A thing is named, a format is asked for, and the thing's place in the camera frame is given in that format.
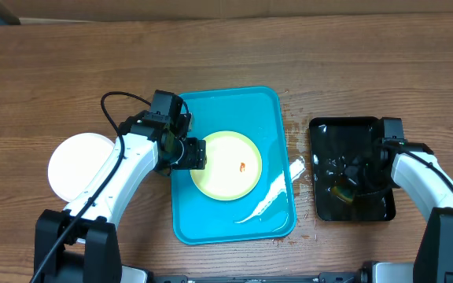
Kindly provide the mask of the yellow-green sponge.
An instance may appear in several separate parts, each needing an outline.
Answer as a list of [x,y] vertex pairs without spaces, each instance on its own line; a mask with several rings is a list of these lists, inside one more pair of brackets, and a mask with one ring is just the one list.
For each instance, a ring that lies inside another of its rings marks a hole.
[[346,204],[351,204],[355,198],[355,190],[343,186],[333,186],[330,192]]

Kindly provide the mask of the yellow-green plastic plate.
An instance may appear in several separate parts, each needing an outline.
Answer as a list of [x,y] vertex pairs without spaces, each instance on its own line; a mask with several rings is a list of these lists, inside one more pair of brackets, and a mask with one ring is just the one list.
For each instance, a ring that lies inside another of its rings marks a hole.
[[194,185],[214,200],[236,200],[260,180],[262,157],[253,141],[235,131],[217,131],[204,138],[206,164],[190,172]]

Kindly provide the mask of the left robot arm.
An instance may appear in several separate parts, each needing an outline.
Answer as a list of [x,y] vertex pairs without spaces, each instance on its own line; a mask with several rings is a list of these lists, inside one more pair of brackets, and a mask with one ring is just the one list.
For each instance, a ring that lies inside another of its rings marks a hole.
[[35,227],[33,282],[151,282],[121,262],[117,227],[151,171],[202,169],[205,142],[188,137],[192,116],[143,111],[116,126],[116,144],[93,180],[63,211]]

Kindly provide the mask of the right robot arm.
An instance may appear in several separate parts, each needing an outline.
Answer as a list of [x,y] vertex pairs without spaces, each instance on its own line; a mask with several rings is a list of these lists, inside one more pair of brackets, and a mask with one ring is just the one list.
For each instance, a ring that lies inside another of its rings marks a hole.
[[346,165],[343,176],[369,197],[400,187],[426,220],[413,263],[364,263],[354,282],[453,282],[453,181],[424,144],[381,141],[375,154]]

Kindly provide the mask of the white plate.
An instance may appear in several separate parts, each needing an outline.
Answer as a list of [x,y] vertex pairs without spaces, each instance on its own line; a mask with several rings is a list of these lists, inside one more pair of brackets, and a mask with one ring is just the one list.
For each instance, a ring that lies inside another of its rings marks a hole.
[[108,159],[114,143],[95,133],[71,136],[54,150],[47,168],[51,189],[71,202],[90,184]]

